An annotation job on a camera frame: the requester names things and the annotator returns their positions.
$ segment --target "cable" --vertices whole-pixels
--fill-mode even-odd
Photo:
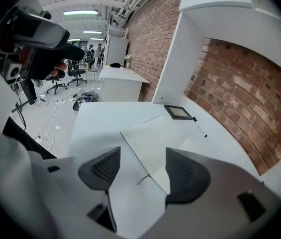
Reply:
[[[18,105],[18,104],[15,104],[15,108],[16,108],[17,113],[19,114],[20,120],[22,121],[22,123],[23,123],[23,125],[24,125],[24,130],[26,130],[25,119],[24,119],[24,117],[23,117],[22,112],[20,111],[19,105]]]
[[[150,174],[148,174],[147,176],[145,176],[140,182],[138,182],[137,185],[139,185],[144,179],[146,179],[147,177],[151,177]]]
[[[39,107],[46,107],[46,106],[48,106],[49,105],[49,101],[42,101],[42,100],[40,100],[40,103],[39,103]]]
[[[48,140],[50,139],[50,140],[52,141],[51,147],[50,147],[49,149],[47,149],[48,151],[50,151],[50,150],[52,149],[52,147],[53,147],[53,145],[54,145],[54,142],[55,142],[54,138],[53,138],[52,136],[50,136],[50,132],[51,132],[52,127],[53,127],[53,125],[54,125],[54,123],[55,123],[55,120],[56,120],[56,111],[57,111],[57,104],[55,104],[55,110],[54,110],[54,112],[53,112],[53,115],[46,121],[46,123],[44,124],[44,126],[43,126],[43,127],[41,128],[41,130],[39,130],[39,132],[38,132],[38,135],[44,138],[44,141],[41,142],[40,144],[41,144],[41,146],[45,147],[45,149],[47,149],[47,148],[46,148],[46,144],[47,144]],[[43,132],[46,128],[48,128],[47,124],[49,123],[49,121],[50,121],[52,118],[53,118],[53,122],[52,122],[52,124],[51,124],[51,126],[50,126],[50,128],[49,128],[49,130],[48,130],[48,132],[47,132],[47,134],[41,133],[41,132]]]
[[[84,92],[87,92],[86,90],[83,90],[83,89],[80,89],[80,91],[76,92],[76,93],[72,93],[70,94],[69,96],[65,97],[65,98],[62,98],[63,100],[66,100],[67,98],[75,95],[75,94],[79,94],[79,93],[84,93]],[[48,99],[47,101],[54,101],[54,102],[57,102],[57,100],[54,100],[54,99]]]

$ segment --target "pen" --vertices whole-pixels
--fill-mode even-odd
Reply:
[[[198,121],[196,120],[196,118],[193,117],[192,119],[193,119],[193,121],[196,123],[196,125],[198,126],[198,128],[200,129],[200,131],[203,133],[204,137],[207,137],[208,135],[206,134],[206,132],[204,132],[204,131],[200,128],[200,126],[199,126]]]

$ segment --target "white desk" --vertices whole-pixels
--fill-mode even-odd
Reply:
[[[136,102],[142,83],[149,83],[144,77],[131,70],[104,66],[99,75],[105,85],[105,102]]]
[[[122,237],[140,237],[165,212],[166,193],[152,179],[146,178],[137,185],[147,172],[119,133],[158,116],[172,120],[163,105],[150,102],[83,103],[77,115],[69,147],[70,156],[88,155],[100,149],[121,146],[120,170],[109,190],[109,197],[117,234]],[[232,158],[227,146],[237,144],[233,138],[228,142],[217,142],[217,135],[208,130],[208,137],[203,137],[192,121],[172,121],[201,145],[206,156],[234,163],[251,174],[256,173],[242,147],[239,152],[232,150],[235,157]]]

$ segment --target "office chair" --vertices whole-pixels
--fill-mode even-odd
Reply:
[[[68,64],[69,64],[69,68],[67,70],[67,74],[69,76],[75,76],[75,79],[71,80],[67,84],[67,86],[69,86],[70,83],[72,83],[72,82],[77,82],[76,86],[79,85],[79,81],[85,81],[87,83],[87,80],[84,80],[83,78],[78,77],[78,76],[81,76],[81,74],[85,73],[85,69],[79,69],[79,67],[83,64],[78,64],[77,62],[72,62],[71,60],[68,60]]]
[[[55,95],[56,95],[56,90],[57,90],[59,87],[63,87],[63,88],[65,88],[65,89],[67,89],[67,87],[65,86],[65,83],[57,84],[57,81],[58,81],[59,79],[61,79],[61,78],[64,78],[64,76],[65,76],[65,73],[64,73],[62,70],[57,69],[57,71],[58,71],[57,76],[51,76],[51,77],[45,79],[46,81],[52,81],[52,83],[54,83],[54,81],[55,81],[55,85],[54,85],[53,87],[49,88],[49,89],[46,91],[47,94],[49,93],[49,90],[51,90],[51,89],[54,89],[54,94],[55,94]]]

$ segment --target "fluorescent light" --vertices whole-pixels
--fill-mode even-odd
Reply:
[[[84,34],[101,34],[100,31],[83,31]]]
[[[77,14],[93,14],[97,15],[97,10],[72,10],[63,12],[64,15],[77,15]]]

